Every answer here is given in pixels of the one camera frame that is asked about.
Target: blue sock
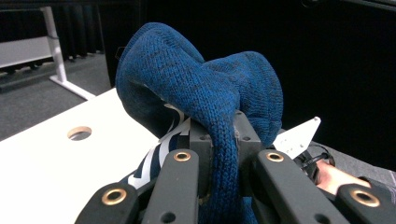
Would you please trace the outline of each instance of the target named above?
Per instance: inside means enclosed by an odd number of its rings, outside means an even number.
[[[158,137],[174,113],[169,103],[209,132],[214,147],[210,198],[201,223],[240,223],[238,154],[233,115],[243,111],[269,146],[281,126],[283,96],[276,73],[257,52],[205,62],[180,33],[161,23],[144,25],[122,53],[116,87],[127,113]]]

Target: black curtain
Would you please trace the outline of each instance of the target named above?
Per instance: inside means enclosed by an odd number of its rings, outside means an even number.
[[[104,51],[97,6],[53,7],[52,11],[64,60]]]
[[[104,51],[98,6],[53,7],[52,13],[60,38],[64,60],[74,61],[88,53]],[[0,43],[47,35],[43,12],[38,8],[0,12]],[[17,64],[1,71],[14,73],[24,66],[36,69],[51,58]]]

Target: dark background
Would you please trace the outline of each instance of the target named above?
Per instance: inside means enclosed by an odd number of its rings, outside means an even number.
[[[154,0],[147,18],[180,31],[207,61],[260,52],[283,88],[283,128],[318,116],[315,141],[396,170],[395,15],[340,1]]]

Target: person's hand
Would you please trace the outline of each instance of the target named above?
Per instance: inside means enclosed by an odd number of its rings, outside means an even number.
[[[370,184],[364,180],[358,179],[353,175],[349,175],[323,160],[317,161],[319,168],[318,188],[324,189],[330,194],[336,195],[340,186],[346,184],[359,184],[370,188]]]

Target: black cable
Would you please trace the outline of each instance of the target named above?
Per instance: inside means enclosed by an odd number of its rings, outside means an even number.
[[[304,162],[302,169],[304,169],[307,166],[310,166],[310,165],[312,165],[315,162],[320,161],[320,160],[329,160],[329,164],[332,165],[332,166],[335,166],[334,157],[332,156],[332,154],[330,154],[329,150],[326,147],[321,146],[321,145],[310,145],[310,147],[321,147],[326,152],[322,152],[322,154],[310,159],[309,161]]]

